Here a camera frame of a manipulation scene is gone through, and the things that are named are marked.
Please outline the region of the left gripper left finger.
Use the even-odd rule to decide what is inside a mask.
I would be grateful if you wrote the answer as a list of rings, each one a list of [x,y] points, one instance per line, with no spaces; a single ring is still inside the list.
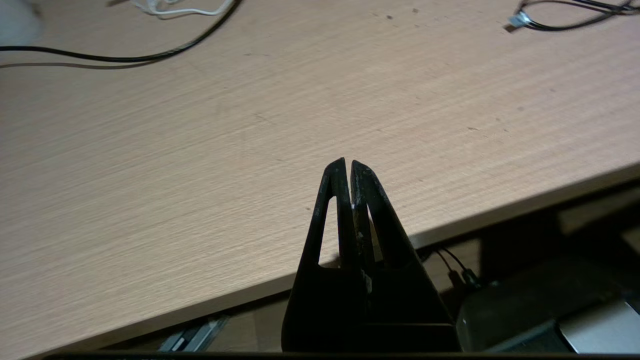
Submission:
[[[336,201],[339,267],[320,264],[331,199]],[[367,287],[359,261],[345,158],[323,171],[307,237],[282,324],[285,352],[343,352],[366,312]]]

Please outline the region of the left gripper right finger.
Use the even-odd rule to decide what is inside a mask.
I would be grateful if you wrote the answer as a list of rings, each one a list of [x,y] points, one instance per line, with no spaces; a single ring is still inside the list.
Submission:
[[[372,168],[352,162],[351,191],[366,339],[390,352],[460,351],[453,318]]]

